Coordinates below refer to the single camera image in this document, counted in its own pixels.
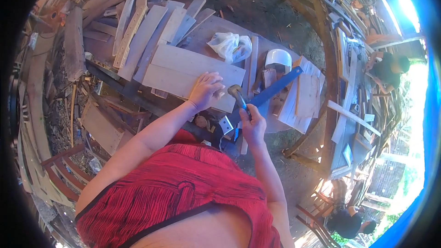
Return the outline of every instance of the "brick wall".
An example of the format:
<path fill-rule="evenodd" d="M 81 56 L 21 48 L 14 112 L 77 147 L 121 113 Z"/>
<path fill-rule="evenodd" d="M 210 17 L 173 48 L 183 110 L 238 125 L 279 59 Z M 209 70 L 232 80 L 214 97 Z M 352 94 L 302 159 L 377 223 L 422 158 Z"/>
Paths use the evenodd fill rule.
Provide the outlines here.
<path fill-rule="evenodd" d="M 367 192 L 375 192 L 378 196 L 393 199 L 398 190 L 398 183 L 400 183 L 401 178 L 403 177 L 405 167 L 405 164 L 392 161 L 384 161 L 383 165 L 377 165 L 373 171 L 372 184 Z M 377 211 L 368 207 L 364 208 L 365 213 L 362 215 L 364 220 L 374 220 L 379 223 L 384 217 L 385 212 Z"/>

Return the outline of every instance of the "black shirt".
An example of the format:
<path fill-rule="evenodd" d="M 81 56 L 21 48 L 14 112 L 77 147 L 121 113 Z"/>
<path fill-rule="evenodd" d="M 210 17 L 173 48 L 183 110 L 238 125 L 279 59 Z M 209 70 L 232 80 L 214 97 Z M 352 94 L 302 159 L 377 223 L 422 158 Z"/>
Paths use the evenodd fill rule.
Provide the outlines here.
<path fill-rule="evenodd" d="M 349 211 L 344 209 L 329 220 L 326 227 L 328 227 L 330 231 L 336 231 L 344 238 L 352 239 L 357 236 L 362 222 L 363 220 L 358 213 L 351 216 Z"/>
<path fill-rule="evenodd" d="M 400 87 L 401 74 L 392 72 L 391 64 L 394 59 L 391 53 L 384 52 L 383 60 L 373 65 L 372 75 L 379 78 L 384 84 L 393 85 L 395 89 Z"/>

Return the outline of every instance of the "red patterned top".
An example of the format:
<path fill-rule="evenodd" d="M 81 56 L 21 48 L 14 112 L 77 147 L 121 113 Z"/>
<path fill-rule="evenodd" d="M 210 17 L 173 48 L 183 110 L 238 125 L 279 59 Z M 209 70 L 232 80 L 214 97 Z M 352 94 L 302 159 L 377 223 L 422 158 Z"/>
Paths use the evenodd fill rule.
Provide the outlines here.
<path fill-rule="evenodd" d="M 75 221 L 91 248 L 130 247 L 213 204 L 239 207 L 250 218 L 249 247 L 280 247 L 260 182 L 208 146 L 172 144 L 104 189 Z"/>

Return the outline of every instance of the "floor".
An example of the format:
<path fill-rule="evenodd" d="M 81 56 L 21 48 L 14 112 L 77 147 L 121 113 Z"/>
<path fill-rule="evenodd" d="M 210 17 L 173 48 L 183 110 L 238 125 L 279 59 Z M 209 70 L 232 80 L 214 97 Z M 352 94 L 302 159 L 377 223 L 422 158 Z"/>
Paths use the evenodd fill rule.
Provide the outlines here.
<path fill-rule="evenodd" d="M 176 1 L 187 3 L 192 0 Z M 222 10 L 225 19 L 260 34 L 270 41 L 282 43 L 285 47 L 292 48 L 297 54 L 304 55 L 319 69 L 324 69 L 323 43 L 317 34 L 305 18 L 294 11 L 288 3 L 277 4 L 277 1 L 207 0 L 204 7 L 216 10 L 216 15 L 219 15 L 218 11 Z M 322 102 L 325 93 L 326 87 L 324 86 Z M 323 132 L 324 123 L 321 123 L 309 140 L 300 148 L 299 152 L 304 155 L 315 155 L 318 158 L 320 156 L 320 145 L 323 142 Z M 295 240 L 308 231 L 303 224 L 295 219 L 298 214 L 295 205 L 299 203 L 303 207 L 311 206 L 310 196 L 320 180 L 315 171 L 294 160 L 286 159 L 282 155 L 282 149 L 292 146 L 300 136 L 301 134 L 296 130 L 287 130 L 265 136 L 269 153 L 284 186 L 288 201 L 291 234 Z M 255 175 L 254 161 L 250 154 L 240 156 L 235 148 L 229 148 L 227 154 L 236 161 L 245 173 Z"/>

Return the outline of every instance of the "hand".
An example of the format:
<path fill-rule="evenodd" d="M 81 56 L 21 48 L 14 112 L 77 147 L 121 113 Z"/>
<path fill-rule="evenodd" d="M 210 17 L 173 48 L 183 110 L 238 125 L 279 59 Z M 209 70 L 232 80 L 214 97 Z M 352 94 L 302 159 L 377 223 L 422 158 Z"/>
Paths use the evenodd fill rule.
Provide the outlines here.
<path fill-rule="evenodd" d="M 218 72 L 205 72 L 199 77 L 188 99 L 195 106 L 197 112 L 213 106 L 225 94 L 222 92 L 225 86 L 218 82 L 221 80 L 223 78 Z"/>
<path fill-rule="evenodd" d="M 260 146 L 265 144 L 263 141 L 263 135 L 265 134 L 266 121 L 265 118 L 260 115 L 257 107 L 252 104 L 246 105 L 251 114 L 250 116 L 244 109 L 239 109 L 240 119 L 242 120 L 242 134 L 250 146 Z"/>

